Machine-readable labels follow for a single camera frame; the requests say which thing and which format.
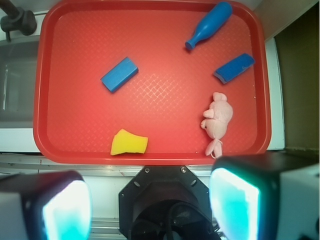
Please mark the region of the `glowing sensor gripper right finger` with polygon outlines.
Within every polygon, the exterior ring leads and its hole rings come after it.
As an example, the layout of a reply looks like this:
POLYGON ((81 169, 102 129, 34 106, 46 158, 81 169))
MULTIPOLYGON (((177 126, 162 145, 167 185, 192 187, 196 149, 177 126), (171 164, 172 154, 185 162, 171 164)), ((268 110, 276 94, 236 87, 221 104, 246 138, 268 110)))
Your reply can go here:
POLYGON ((222 156, 212 167, 209 201, 229 240, 317 240, 320 161, 285 152, 222 156))

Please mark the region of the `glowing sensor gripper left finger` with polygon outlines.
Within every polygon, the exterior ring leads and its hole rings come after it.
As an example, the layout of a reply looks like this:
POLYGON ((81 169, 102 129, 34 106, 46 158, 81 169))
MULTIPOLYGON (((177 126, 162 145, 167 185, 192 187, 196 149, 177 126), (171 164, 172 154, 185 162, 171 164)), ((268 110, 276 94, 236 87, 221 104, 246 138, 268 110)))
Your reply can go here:
POLYGON ((87 240, 92 215, 90 188, 77 171, 0 177, 2 240, 87 240))

